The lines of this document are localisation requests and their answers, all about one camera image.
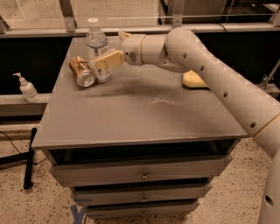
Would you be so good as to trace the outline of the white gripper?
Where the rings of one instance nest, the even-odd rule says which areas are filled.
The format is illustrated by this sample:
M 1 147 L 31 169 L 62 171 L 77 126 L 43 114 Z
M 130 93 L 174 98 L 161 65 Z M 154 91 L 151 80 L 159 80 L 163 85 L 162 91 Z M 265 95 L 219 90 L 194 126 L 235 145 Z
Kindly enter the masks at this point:
M 141 66 L 143 64 L 142 43 L 145 35 L 119 31 L 118 37 L 122 41 L 122 51 L 113 50 L 95 58 L 94 66 L 97 69 L 119 67 L 125 60 L 130 65 Z

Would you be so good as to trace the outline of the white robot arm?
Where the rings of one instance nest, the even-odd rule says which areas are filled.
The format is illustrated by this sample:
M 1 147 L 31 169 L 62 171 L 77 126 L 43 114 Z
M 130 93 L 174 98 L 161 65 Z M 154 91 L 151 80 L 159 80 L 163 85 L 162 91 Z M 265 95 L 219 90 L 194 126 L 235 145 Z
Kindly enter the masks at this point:
M 272 158 L 258 224 L 280 223 L 280 103 L 213 56 L 190 30 L 179 27 L 166 35 L 120 32 L 122 49 L 105 52 L 91 62 L 98 69 L 127 62 L 152 64 L 173 72 L 194 71 L 246 133 Z

